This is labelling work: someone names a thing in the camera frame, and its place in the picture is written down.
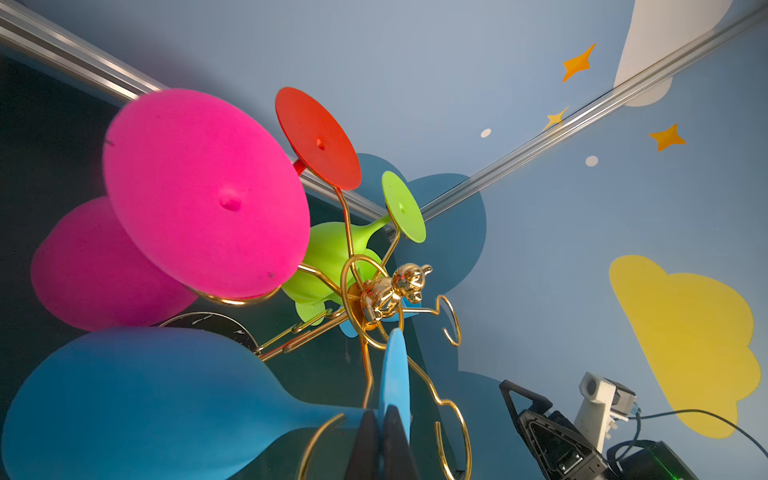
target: white cloud decal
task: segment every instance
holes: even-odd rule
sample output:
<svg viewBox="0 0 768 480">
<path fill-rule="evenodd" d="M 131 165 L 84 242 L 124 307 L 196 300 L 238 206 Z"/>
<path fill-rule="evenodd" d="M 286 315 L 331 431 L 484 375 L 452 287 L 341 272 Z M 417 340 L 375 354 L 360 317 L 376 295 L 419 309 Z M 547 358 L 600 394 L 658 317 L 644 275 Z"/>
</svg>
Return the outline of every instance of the white cloud decal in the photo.
<svg viewBox="0 0 768 480">
<path fill-rule="evenodd" d="M 733 0 L 635 0 L 614 87 L 714 28 L 731 3 Z M 671 85 L 669 78 L 626 105 L 650 105 Z"/>
</svg>

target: yellow star decal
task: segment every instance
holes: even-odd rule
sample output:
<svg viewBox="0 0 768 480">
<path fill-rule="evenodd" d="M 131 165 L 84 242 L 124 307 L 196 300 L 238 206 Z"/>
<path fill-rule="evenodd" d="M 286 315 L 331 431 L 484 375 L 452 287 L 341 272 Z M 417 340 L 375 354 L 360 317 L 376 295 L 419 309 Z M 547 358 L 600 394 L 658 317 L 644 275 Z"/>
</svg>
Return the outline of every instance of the yellow star decal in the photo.
<svg viewBox="0 0 768 480">
<path fill-rule="evenodd" d="M 544 127 L 544 130 L 547 130 L 552 125 L 556 125 L 556 124 L 559 124 L 560 122 L 562 122 L 563 121 L 563 114 L 565 113 L 565 110 L 563 110 L 562 112 L 560 112 L 557 115 L 547 115 L 547 117 L 549 118 L 549 123 L 547 124 L 546 127 Z"/>
<path fill-rule="evenodd" d="M 667 148 L 670 145 L 685 145 L 685 140 L 680 138 L 680 135 L 677 134 L 677 124 L 672 125 L 665 131 L 659 131 L 655 134 L 648 135 L 655 141 L 659 142 L 659 151 L 662 151 L 664 148 Z"/>
<path fill-rule="evenodd" d="M 573 77 L 576 72 L 589 70 L 589 55 L 592 53 L 595 45 L 597 44 L 592 45 L 583 54 L 563 62 L 563 65 L 565 65 L 565 78 L 563 78 L 563 83 L 570 77 Z"/>
</svg>

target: black cable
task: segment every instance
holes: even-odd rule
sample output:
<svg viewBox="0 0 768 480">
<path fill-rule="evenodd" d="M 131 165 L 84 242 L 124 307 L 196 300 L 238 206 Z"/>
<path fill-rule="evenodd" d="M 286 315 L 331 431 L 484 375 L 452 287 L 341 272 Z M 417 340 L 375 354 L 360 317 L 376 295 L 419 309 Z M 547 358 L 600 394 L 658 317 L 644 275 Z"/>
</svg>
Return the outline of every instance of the black cable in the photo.
<svg viewBox="0 0 768 480">
<path fill-rule="evenodd" d="M 616 445 L 610 447 L 607 452 L 605 452 L 605 460 L 608 462 L 608 465 L 611 467 L 611 470 L 616 475 L 621 475 L 622 471 L 619 468 L 618 460 L 616 459 L 616 452 L 621 447 L 626 447 L 628 445 L 632 444 L 635 447 L 640 447 L 642 449 L 648 449 L 654 445 L 656 445 L 656 442 L 652 440 L 627 440 L 626 442 L 617 443 Z"/>
<path fill-rule="evenodd" d="M 664 416 L 667 416 L 667 415 L 677 415 L 678 413 L 703 413 L 705 415 L 713 416 L 714 418 L 716 418 L 718 420 L 722 420 L 723 422 L 727 423 L 728 425 L 734 427 L 736 430 L 741 432 L 742 435 L 747 437 L 752 443 L 757 445 L 757 448 L 760 449 L 760 451 L 763 453 L 763 455 L 766 456 L 766 458 L 768 458 L 768 452 L 766 452 L 766 449 L 764 449 L 763 446 L 757 440 L 752 438 L 752 435 L 750 435 L 749 433 L 743 431 L 735 423 L 729 422 L 728 420 L 724 419 L 720 415 L 715 415 L 714 413 L 708 412 L 706 410 L 699 410 L 699 409 L 675 410 L 674 412 L 657 413 L 656 415 L 645 415 L 645 416 L 641 416 L 641 417 L 637 417 L 637 418 L 641 419 L 641 420 L 648 420 L 648 419 L 655 419 L 655 418 L 658 418 L 658 417 L 664 417 Z M 638 432 L 640 431 L 640 424 L 639 423 L 637 424 L 637 431 Z"/>
<path fill-rule="evenodd" d="M 634 413 L 634 419 L 637 422 L 637 430 L 634 433 L 634 438 L 630 442 L 627 449 L 624 450 L 624 453 L 622 453 L 621 455 L 618 456 L 618 458 L 616 458 L 617 462 L 622 458 L 624 458 L 625 456 L 627 456 L 627 453 L 629 453 L 629 451 L 634 448 L 634 444 L 637 443 L 637 439 L 640 437 L 640 420 L 641 420 L 640 409 L 637 409 L 637 411 Z"/>
</svg>

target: yellow cloud decal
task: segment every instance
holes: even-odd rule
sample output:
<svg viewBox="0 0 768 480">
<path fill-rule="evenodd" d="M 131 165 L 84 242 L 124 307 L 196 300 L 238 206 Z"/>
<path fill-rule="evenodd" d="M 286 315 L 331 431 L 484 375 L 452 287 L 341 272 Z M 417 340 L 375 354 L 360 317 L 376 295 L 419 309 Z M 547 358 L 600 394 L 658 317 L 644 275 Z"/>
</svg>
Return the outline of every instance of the yellow cloud decal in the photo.
<svg viewBox="0 0 768 480">
<path fill-rule="evenodd" d="M 754 320 L 744 298 L 705 276 L 667 275 L 637 255 L 614 260 L 611 285 L 672 408 L 707 410 L 737 423 L 736 402 L 760 383 L 760 364 L 749 348 Z M 734 431 L 708 415 L 679 417 L 713 439 Z"/>
</svg>

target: green light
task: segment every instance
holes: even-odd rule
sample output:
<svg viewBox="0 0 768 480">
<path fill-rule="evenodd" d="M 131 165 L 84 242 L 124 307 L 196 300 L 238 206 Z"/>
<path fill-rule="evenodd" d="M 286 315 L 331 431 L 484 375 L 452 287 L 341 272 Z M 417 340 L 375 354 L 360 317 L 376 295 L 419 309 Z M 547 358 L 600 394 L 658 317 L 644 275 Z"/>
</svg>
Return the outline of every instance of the green light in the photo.
<svg viewBox="0 0 768 480">
<path fill-rule="evenodd" d="M 670 476 L 670 478 L 672 478 L 672 480 L 684 480 L 683 478 L 678 478 L 677 476 L 675 476 L 674 473 L 670 472 L 670 469 L 668 469 L 667 466 L 664 463 L 661 462 L 661 460 L 656 456 L 656 454 L 651 449 L 648 449 L 648 453 L 650 453 L 650 456 L 654 457 L 654 460 L 656 460 L 656 463 L 661 465 L 661 468 L 663 468 L 664 471 L 667 474 L 669 474 L 669 476 Z"/>
</svg>

